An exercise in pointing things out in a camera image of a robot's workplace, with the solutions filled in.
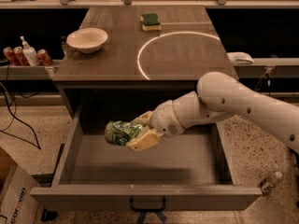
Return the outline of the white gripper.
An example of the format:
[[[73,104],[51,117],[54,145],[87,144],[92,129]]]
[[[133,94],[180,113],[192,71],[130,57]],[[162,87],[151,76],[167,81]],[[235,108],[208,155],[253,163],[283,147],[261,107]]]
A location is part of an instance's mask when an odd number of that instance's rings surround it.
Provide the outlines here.
[[[135,118],[134,123],[146,125],[146,127],[136,138],[126,144],[126,147],[132,151],[143,151],[156,146],[163,135],[173,137],[185,132],[178,121],[171,100],[158,105],[153,112],[148,111]]]

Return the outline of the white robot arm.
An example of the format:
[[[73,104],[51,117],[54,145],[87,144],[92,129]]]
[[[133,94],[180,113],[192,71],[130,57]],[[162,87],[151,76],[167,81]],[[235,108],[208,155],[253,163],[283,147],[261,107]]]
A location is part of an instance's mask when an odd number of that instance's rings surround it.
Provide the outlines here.
[[[299,152],[299,107],[262,95],[220,72],[204,74],[196,91],[164,102],[134,119],[145,130],[129,141],[127,147],[142,151],[157,145],[163,136],[180,135],[192,126],[233,115],[250,120]]]

